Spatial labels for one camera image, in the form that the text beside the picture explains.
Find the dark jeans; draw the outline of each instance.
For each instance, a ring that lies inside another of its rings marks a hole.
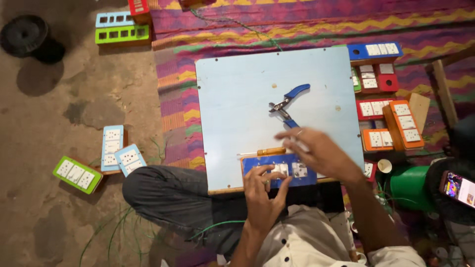
[[[127,176],[122,193],[137,214],[185,239],[213,224],[247,218],[244,193],[209,196],[205,172],[168,166],[141,167]],[[276,194],[277,190],[271,190],[269,197]],[[287,206],[304,204],[325,212],[344,210],[338,182],[292,187],[286,202]],[[229,258],[238,245],[243,225],[222,224],[209,229],[198,240]]]

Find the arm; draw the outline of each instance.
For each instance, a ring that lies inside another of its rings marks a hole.
[[[284,146],[297,153],[312,170],[343,182],[366,253],[384,247],[409,245],[374,198],[361,169],[327,135],[309,128],[293,128],[275,137],[287,138]],[[304,151],[288,138],[301,141],[309,151]]]
[[[255,167],[243,179],[244,194],[247,203],[247,220],[241,234],[241,240],[233,253],[230,267],[254,266],[262,242],[285,207],[285,197],[291,177],[280,172],[267,173],[274,165]],[[275,199],[270,200],[271,179],[285,179]]]

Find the hand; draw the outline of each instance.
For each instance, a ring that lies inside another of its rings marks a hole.
[[[304,151],[291,141],[291,137],[305,144],[309,151]],[[315,172],[347,183],[364,181],[361,169],[337,144],[320,131],[297,127],[280,132],[275,138],[278,140],[286,138],[284,147],[293,150]]]
[[[245,227],[249,227],[252,232],[264,237],[267,236],[285,207],[285,197],[292,180],[292,177],[287,177],[280,172],[267,173],[273,168],[274,165],[254,167],[244,176],[244,194],[247,203]],[[284,179],[284,181],[275,199],[270,200],[266,191],[270,190],[270,180],[277,178]]]

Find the person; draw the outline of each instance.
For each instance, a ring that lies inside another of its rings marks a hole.
[[[351,201],[354,224],[370,262],[377,267],[422,267],[422,258],[399,233],[375,199],[361,169],[327,135],[310,128],[293,128],[275,136],[307,167],[338,179]],[[308,147],[303,150],[296,141]],[[167,167],[141,167],[123,184],[125,200],[144,218],[230,257],[232,267],[247,266],[364,266],[351,262],[348,250],[318,208],[288,207],[282,216],[292,177],[257,166],[243,178],[242,195],[211,197],[206,174]],[[269,180],[283,179],[275,198]]]

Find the mobile phone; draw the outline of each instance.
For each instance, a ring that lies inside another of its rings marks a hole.
[[[440,180],[439,191],[475,209],[474,182],[451,171],[445,171]]]

